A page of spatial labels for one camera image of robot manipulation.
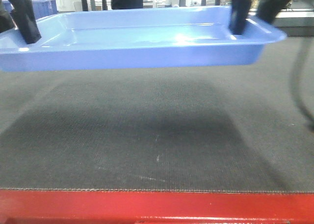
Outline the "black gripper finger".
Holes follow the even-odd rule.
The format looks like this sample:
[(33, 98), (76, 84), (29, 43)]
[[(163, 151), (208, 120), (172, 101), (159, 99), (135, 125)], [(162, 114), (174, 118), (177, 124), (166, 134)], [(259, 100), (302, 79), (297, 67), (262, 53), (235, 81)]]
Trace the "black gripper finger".
[(275, 21), (276, 16), (291, 0), (260, 0), (256, 16), (268, 24)]
[(233, 35), (243, 34), (251, 3), (251, 0), (232, 0), (229, 29)]
[(27, 44), (36, 43), (41, 39), (41, 34), (36, 23), (32, 0), (8, 1), (13, 5), (13, 9), (9, 13), (3, 4), (0, 5), (0, 31), (5, 32), (18, 27)]

